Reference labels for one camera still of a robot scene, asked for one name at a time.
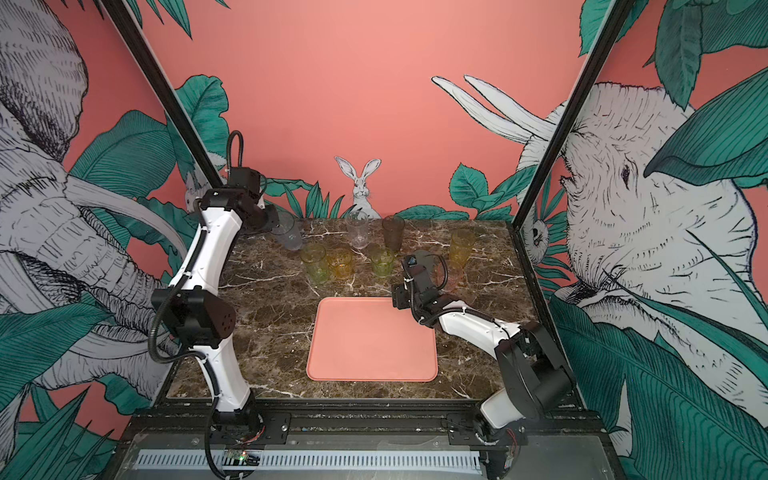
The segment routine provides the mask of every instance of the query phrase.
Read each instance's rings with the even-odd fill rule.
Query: black cable
[[[232,133],[227,138],[227,183],[229,183],[230,169],[232,168],[232,142],[235,137],[238,139],[237,143],[240,144],[239,151],[237,152],[237,166],[243,166],[243,146],[245,145],[245,140],[239,130],[232,130]]]

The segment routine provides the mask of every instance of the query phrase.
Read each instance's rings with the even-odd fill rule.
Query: black metal frame
[[[528,188],[528,193],[525,195],[517,215],[515,215],[515,221],[512,224],[515,230],[519,230],[522,227],[523,221],[525,221],[528,212],[531,211],[536,201],[538,192],[544,186],[544,182],[547,180],[547,176],[550,170],[552,170],[555,161],[560,157],[560,150],[562,150],[565,144],[565,139],[571,133],[571,129],[581,112],[581,107],[584,106],[592,85],[598,79],[600,70],[603,68],[603,64],[608,58],[608,53],[611,52],[611,48],[618,38],[621,27],[627,21],[633,4],[634,0],[614,0],[614,6],[608,13],[598,39],[594,43],[594,47],[589,53],[589,58],[587,58],[587,62],[584,64],[581,75],[576,82],[571,98],[568,100],[568,104],[565,105],[563,116],[547,145],[547,150],[536,170],[531,186]]]
[[[120,32],[126,46],[128,46],[131,54],[136,59],[136,63],[138,63],[139,68],[141,68],[144,76],[149,81],[160,103],[163,104],[163,108],[168,113],[170,121],[173,122],[179,131],[179,135],[184,140],[184,143],[187,144],[192,157],[205,174],[211,187],[221,187],[223,184],[218,172],[216,172],[216,168],[208,158],[203,142],[197,136],[197,132],[184,111],[184,107],[181,106],[176,97],[176,92],[165,78],[165,74],[152,54],[152,50],[149,49],[144,41],[144,35],[134,23],[131,13],[125,7],[122,0],[101,0],[101,3],[104,5],[104,9],[114,23],[115,28]]]

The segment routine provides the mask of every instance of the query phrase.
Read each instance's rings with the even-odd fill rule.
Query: rabbit illustration
[[[367,217],[367,218],[381,218],[381,215],[376,213],[376,210],[371,207],[371,203],[368,201],[368,196],[371,194],[371,190],[366,187],[366,178],[376,171],[381,166],[382,161],[378,158],[374,158],[366,164],[366,167],[362,169],[362,175],[357,176],[357,170],[352,164],[341,157],[335,157],[339,162],[339,167],[344,174],[355,181],[355,187],[352,190],[354,196],[352,209],[347,214],[348,216],[355,217]]]

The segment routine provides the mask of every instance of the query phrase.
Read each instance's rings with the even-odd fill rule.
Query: drinking glass
[[[299,224],[293,218],[293,215],[280,210],[277,212],[277,218],[278,225],[272,229],[272,235],[275,237],[275,240],[291,251],[301,248],[303,243],[301,240],[301,231],[299,230]]]
[[[362,250],[370,243],[368,238],[369,221],[368,217],[360,214],[360,217],[346,218],[347,240],[349,245],[357,250]]]
[[[472,247],[475,245],[475,232],[469,228],[459,228],[451,233],[450,259],[462,267],[467,264]]]
[[[397,215],[389,215],[383,218],[384,245],[393,252],[399,252],[402,248],[402,231],[405,228],[406,221]]]
[[[352,263],[352,251],[349,248],[331,250],[328,263],[331,266],[334,277],[345,279],[352,276],[354,266]]]
[[[309,242],[301,247],[301,261],[312,283],[320,285],[330,278],[326,248],[319,243]]]
[[[373,274],[379,278],[392,275],[392,267],[395,265],[395,252],[387,247],[376,247],[371,252],[371,267]]]
[[[464,269],[461,265],[453,260],[446,260],[445,265],[448,267],[448,282],[442,288],[444,292],[452,292],[456,290],[459,282],[464,279]],[[440,286],[445,279],[444,270],[442,269],[442,263],[435,261],[435,268],[432,270],[432,282],[435,286]]]

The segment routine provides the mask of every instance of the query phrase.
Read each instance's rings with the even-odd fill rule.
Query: marble countertop
[[[535,308],[509,232],[501,221],[407,220],[401,253],[429,250],[447,256],[451,230],[470,227],[478,235],[452,293],[477,310],[506,321],[536,320]],[[305,241],[348,246],[344,220],[302,221]],[[431,382],[316,382],[306,374],[318,302],[328,296],[389,296],[402,282],[399,265],[387,279],[373,276],[369,253],[383,243],[381,223],[372,222],[371,244],[355,251],[355,273],[347,280],[311,285],[298,252],[269,234],[244,235],[221,275],[219,296],[237,309],[233,346],[243,377],[262,398],[484,399],[502,387],[496,360],[458,337],[437,329],[437,377]],[[168,391],[171,398],[209,396],[197,362],[185,359]]]

